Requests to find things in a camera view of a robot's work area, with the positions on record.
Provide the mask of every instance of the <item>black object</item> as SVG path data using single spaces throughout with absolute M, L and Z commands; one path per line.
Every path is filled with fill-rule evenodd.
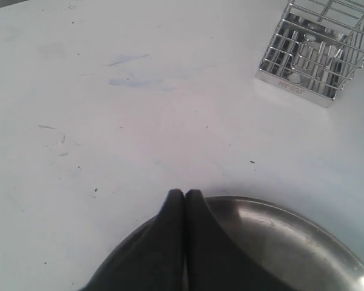
M 124 240 L 82 291 L 292 291 L 239 248 L 199 190 L 171 190 L 153 221 Z
M 189 291 L 290 291 L 230 239 L 213 217 L 201 191 L 185 198 Z
M 83 291 L 181 291 L 184 198 L 171 190 L 148 228 L 104 261 Z

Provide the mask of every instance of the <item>white table surface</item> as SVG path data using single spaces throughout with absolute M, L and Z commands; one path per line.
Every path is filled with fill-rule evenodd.
M 0 291 L 78 290 L 175 187 L 292 208 L 364 261 L 364 69 L 329 109 L 254 79 L 286 0 L 251 2 L 0 9 Z

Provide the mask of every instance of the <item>round metal plate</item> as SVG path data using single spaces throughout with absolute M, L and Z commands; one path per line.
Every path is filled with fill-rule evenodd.
M 267 271 L 299 291 L 364 291 L 364 265 L 322 227 L 301 215 L 251 198 L 206 198 L 227 234 Z M 134 243 L 143 224 L 119 250 Z

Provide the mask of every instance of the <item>stainless steel basket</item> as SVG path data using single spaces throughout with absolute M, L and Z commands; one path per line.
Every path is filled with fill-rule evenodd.
M 328 107 L 364 66 L 364 0 L 289 0 L 256 78 Z

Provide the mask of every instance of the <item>wire rack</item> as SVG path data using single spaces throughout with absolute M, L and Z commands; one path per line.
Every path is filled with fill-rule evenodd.
M 329 106 L 364 66 L 364 0 L 289 0 L 256 77 Z

